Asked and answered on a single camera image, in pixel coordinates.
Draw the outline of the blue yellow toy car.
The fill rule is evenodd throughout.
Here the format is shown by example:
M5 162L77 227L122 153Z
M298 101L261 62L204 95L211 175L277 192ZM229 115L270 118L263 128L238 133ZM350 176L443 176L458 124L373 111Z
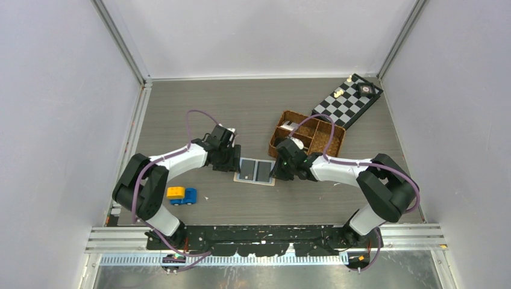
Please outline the blue yellow toy car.
M197 189L185 187L168 187L166 197L171 205L193 205L197 201Z

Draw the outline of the black white chessboard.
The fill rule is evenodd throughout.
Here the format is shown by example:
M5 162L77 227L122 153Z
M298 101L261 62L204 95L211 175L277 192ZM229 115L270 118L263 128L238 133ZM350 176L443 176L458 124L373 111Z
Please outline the black white chessboard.
M377 94L372 98L361 98L357 91L358 82L370 81L356 73L352 74L352 82L345 80L312 109L312 114L318 114L318 118L324 121L333 120L335 125L344 129L351 127L383 93L383 89L373 83ZM338 90L343 90L344 94L336 99L333 95Z

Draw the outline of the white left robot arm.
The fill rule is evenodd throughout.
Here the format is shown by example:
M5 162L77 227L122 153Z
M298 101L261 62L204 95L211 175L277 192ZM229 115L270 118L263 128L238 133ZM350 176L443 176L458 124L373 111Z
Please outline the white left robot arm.
M184 244L184 223L164 205L167 183L190 170L208 165L218 172L238 172L241 146L236 130L216 125L203 138L164 155L133 155L117 181L112 199L161 233L170 249Z

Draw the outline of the black VIP card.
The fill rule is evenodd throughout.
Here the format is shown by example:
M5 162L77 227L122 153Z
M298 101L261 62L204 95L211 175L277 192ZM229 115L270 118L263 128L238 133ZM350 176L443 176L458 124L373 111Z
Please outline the black VIP card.
M241 181L253 181L256 163L256 160L242 159L238 179Z

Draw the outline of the aluminium frame rail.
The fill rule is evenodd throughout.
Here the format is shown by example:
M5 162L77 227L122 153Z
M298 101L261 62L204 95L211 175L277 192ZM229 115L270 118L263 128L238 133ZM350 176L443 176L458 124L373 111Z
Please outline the aluminium frame rail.
M139 92L134 104L127 139L116 173L116 179L119 179L138 145L149 96L152 90L152 78L129 34L129 30L116 3L114 1L93 0L92 4L116 44L121 56L130 68L135 80L139 84Z

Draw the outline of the woven wicker divided basket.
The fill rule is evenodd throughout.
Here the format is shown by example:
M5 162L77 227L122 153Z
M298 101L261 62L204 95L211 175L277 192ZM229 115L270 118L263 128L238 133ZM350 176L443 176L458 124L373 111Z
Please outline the woven wicker divided basket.
M306 115L290 110L282 113L269 141L268 155L270 157L277 157L276 145L286 138L291 132L291 130L284 128L283 125L291 126L292 123L299 124L306 117ZM327 149L327 155L329 157L338 156L345 133L346 130L343 127L335 125L334 136ZM329 121L314 118L306 121L305 124L300 126L293 134L293 137L302 141L306 154L310 155L314 152L323 152L330 139L330 134L331 123Z

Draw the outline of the small black square box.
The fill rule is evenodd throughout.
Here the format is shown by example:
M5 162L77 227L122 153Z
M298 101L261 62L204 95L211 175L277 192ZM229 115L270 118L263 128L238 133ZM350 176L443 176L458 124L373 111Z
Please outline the small black square box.
M377 94L375 86L371 82L358 82L357 91L361 98L362 97L372 98Z

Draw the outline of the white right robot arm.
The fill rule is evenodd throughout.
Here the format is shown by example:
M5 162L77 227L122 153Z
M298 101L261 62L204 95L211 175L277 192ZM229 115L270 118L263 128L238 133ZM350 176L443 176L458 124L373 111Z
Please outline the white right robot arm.
M274 178L332 181L361 190L366 206L357 210L340 231L340 239L352 247L361 246L380 225L396 223L419 205L417 183L386 154L364 160L329 157L323 153L307 155L291 138L281 141L276 151Z

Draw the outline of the beige leather card holder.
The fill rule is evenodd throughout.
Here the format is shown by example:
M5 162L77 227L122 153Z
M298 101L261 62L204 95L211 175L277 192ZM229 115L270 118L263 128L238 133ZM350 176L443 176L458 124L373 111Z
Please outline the beige leather card holder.
M241 181L241 180L238 179L239 172L235 172L234 173L234 178L233 178L234 182L241 182L241 183L246 183L246 184L266 185L266 186L274 186L275 185L275 179L274 178L272 178L272 181L270 183L263 183L263 182L257 182L256 181L256 173L257 173L258 162L259 161L269 161L269 162L272 162L273 165L274 165L275 164L275 160L258 160L258 159L253 159L253 158L241 158L240 161L242 159L256 160L257 163L255 165L254 180L253 181Z

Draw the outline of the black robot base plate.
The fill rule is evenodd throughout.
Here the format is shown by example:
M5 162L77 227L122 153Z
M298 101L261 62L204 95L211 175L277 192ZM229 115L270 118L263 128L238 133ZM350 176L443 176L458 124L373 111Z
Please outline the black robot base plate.
M341 225L186 225L165 241L154 231L145 235L149 250L173 246L210 256L282 256L289 249L299 257L334 256L347 249L368 252L383 244L380 231L359 237Z

